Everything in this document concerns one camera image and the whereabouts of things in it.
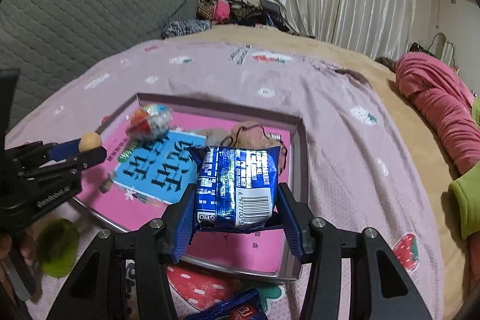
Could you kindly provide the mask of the person's left hand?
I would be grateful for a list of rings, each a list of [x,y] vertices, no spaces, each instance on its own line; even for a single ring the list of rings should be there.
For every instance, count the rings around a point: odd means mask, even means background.
[[[10,235],[1,234],[0,235],[0,260],[4,259],[8,253],[11,251],[12,239]],[[27,265],[32,266],[35,261],[35,243],[33,232],[31,228],[28,228],[23,236],[22,242],[19,247],[19,251],[24,258],[24,261]]]

